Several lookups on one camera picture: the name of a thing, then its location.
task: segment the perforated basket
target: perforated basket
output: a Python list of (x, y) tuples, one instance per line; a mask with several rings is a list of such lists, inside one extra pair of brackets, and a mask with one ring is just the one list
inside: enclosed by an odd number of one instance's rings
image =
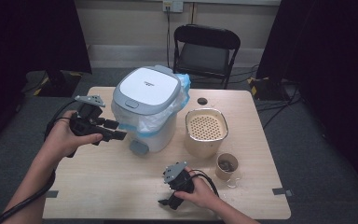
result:
[(201, 159), (212, 157), (227, 135), (226, 119), (220, 111), (202, 108), (187, 113), (185, 147), (191, 155)]

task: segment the controller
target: controller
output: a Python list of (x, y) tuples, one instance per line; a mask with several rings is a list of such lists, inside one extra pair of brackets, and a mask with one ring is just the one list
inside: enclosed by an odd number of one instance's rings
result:
[[(100, 133), (103, 135), (103, 139), (101, 141), (105, 142), (109, 142), (111, 139), (124, 139), (126, 133), (121, 131), (112, 131), (117, 128), (117, 121), (99, 118), (99, 116), (103, 113), (101, 107), (105, 107), (105, 104), (100, 96), (77, 96), (75, 100), (82, 103), (77, 111), (72, 115), (69, 122), (69, 126), (75, 135), (83, 136), (92, 133)], [(93, 143), (93, 145), (98, 146), (101, 141)]]
[[(164, 183), (169, 184), (175, 191), (185, 191), (192, 193), (194, 184), (190, 174), (185, 170), (186, 162), (177, 162), (175, 165), (168, 166), (164, 174)], [(167, 200), (159, 200), (162, 205), (168, 205), (171, 209), (176, 210), (183, 202), (183, 199), (177, 198), (174, 194)]]

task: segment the table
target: table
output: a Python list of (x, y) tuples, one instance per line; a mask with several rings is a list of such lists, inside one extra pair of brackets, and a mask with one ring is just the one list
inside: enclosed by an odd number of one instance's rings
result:
[[(106, 103), (101, 117), (113, 119), (110, 105), (113, 87), (94, 87), (89, 95), (100, 95)], [(187, 161), (193, 169), (204, 171), (215, 183), (220, 197), (255, 219), (287, 219), (291, 216), (284, 194), (272, 189), (282, 187), (269, 144), (252, 96), (248, 91), (190, 90), (190, 101), (178, 113), (176, 132), (160, 152), (138, 156), (129, 150), (130, 141), (112, 140), (99, 146), (80, 147), (72, 159), (64, 159), (51, 190), (56, 198), (47, 198), (43, 218), (97, 219), (169, 219), (216, 220), (213, 212), (190, 202), (174, 211), (158, 200), (172, 194), (163, 183), (166, 166)], [(208, 100), (199, 105), (200, 97)], [(189, 155), (184, 147), (186, 113), (195, 108), (220, 110), (226, 118), (228, 137), (218, 154), (229, 152), (239, 161), (239, 169), (225, 182), (214, 174), (213, 158), (202, 160)]]

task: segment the cable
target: cable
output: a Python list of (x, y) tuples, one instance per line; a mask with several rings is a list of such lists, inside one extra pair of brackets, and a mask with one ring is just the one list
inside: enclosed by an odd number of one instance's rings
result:
[[(257, 72), (257, 70), (254, 70), (254, 68), (258, 66), (258, 64), (254, 65), (252, 67), (252, 70), (250, 72), (244, 72), (244, 73), (238, 73), (238, 74), (233, 74), (231, 75), (230, 77), (237, 77), (237, 76), (240, 76), (240, 75), (246, 75), (246, 74), (251, 74), (250, 76), (242, 79), (242, 80), (239, 80), (239, 81), (229, 81), (228, 84), (232, 84), (232, 83), (241, 83), (241, 82), (244, 82), (246, 80), (248, 80), (249, 78), (253, 77), (254, 76), (254, 72)], [(212, 78), (212, 77), (199, 77), (199, 78), (193, 78), (191, 79), (191, 82), (194, 82), (194, 83), (199, 83), (199, 84), (219, 84), (217, 82), (199, 82), (197, 80), (203, 80), (203, 79), (207, 79), (207, 78)]]
[[(301, 98), (298, 98), (297, 100), (295, 100), (294, 102), (290, 103), (289, 105), (294, 105), (294, 104), (298, 103), (300, 100), (301, 100)], [(273, 106), (273, 107), (266, 108), (267, 105), (278, 105), (278, 106)], [(267, 111), (267, 110), (271, 110), (271, 109), (278, 109), (278, 108), (281, 108), (284, 105), (287, 105), (286, 101), (280, 101), (280, 102), (277, 102), (277, 103), (266, 103), (266, 104), (262, 104), (262, 105), (256, 105), (256, 107), (264, 106), (264, 108), (257, 109), (257, 112), (263, 112), (263, 111)]]
[(42, 78), (40, 79), (40, 81), (39, 81), (36, 85), (34, 85), (33, 87), (31, 87), (31, 88), (28, 89), (28, 90), (22, 91), (21, 93), (26, 93), (26, 92), (28, 92), (28, 91), (31, 91), (31, 90), (33, 90), (33, 89), (39, 87), (39, 86), (43, 83), (43, 81), (45, 80), (46, 74), (47, 74), (47, 72), (45, 71), (45, 74), (42, 76)]
[(203, 173), (201, 170), (191, 170), (191, 171), (189, 171), (189, 173), (190, 173), (190, 172), (194, 172), (194, 171), (201, 172), (201, 174), (194, 174), (194, 175), (192, 175), (189, 179), (187, 179), (187, 180), (185, 180), (184, 182), (178, 184), (177, 186), (185, 185), (185, 184), (187, 184), (188, 181), (190, 181), (190, 180), (192, 181), (193, 178), (198, 177), (198, 176), (202, 176), (202, 177), (204, 177), (204, 178), (208, 181), (209, 185), (211, 186), (211, 188), (212, 188), (212, 190), (213, 190), (213, 193), (214, 193), (217, 197), (219, 197), (219, 193), (217, 192), (217, 188), (216, 188), (216, 186), (214, 185), (212, 179), (211, 179), (209, 176), (207, 176), (205, 173)]
[(295, 92), (293, 93), (293, 96), (290, 98), (289, 102), (286, 104), (286, 105), (283, 105), (267, 122), (266, 124), (263, 125), (263, 130), (266, 129), (267, 125), (269, 125), (269, 123), (275, 118), (278, 116), (279, 113), (281, 113), (286, 107), (288, 107), (293, 99), (295, 98), (296, 96), (296, 93), (297, 93), (297, 90), (298, 90), (298, 86), (296, 86), (296, 89), (295, 89)]
[(167, 28), (167, 65), (170, 67), (170, 47), (171, 47), (171, 19), (170, 19), (170, 13), (171, 8), (165, 7), (167, 11), (167, 20), (168, 20), (168, 28)]
[(53, 170), (53, 172), (51, 173), (50, 178), (48, 179), (48, 183), (46, 183), (46, 185), (42, 189), (40, 189), (34, 195), (31, 195), (29, 198), (25, 199), (21, 203), (18, 203), (17, 205), (13, 206), (9, 210), (7, 210), (5, 213), (3, 213), (0, 216), (0, 223), (4, 222), (6, 219), (8, 219), (9, 217), (13, 216), (17, 212), (19, 212), (25, 206), (27, 206), (28, 204), (34, 202), (36, 199), (38, 199), (42, 195), (44, 195), (51, 188), (51, 186), (53, 186), (54, 181), (55, 181), (55, 170)]
[(196, 3), (193, 2), (193, 7), (191, 8), (191, 24), (194, 23), (194, 7), (196, 6)]
[(45, 131), (45, 140), (48, 137), (48, 134), (50, 133), (51, 129), (54, 127), (54, 123), (56, 122), (57, 117), (61, 114), (61, 112), (68, 106), (73, 104), (74, 102), (76, 102), (76, 100), (73, 100), (63, 106), (61, 106), (61, 108), (59, 110), (57, 110), (57, 112), (54, 114), (53, 118), (50, 120), (50, 122), (48, 123), (47, 127), (46, 127), (46, 131)]

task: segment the black chair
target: black chair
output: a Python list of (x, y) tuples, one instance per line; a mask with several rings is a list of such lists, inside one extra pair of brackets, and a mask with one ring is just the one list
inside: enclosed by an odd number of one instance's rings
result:
[[(188, 24), (178, 27), (173, 38), (174, 73), (219, 78), (222, 83), (226, 82), (224, 89), (227, 88), (241, 45), (236, 34), (226, 29)], [(179, 42), (183, 43), (182, 50), (179, 50)]]

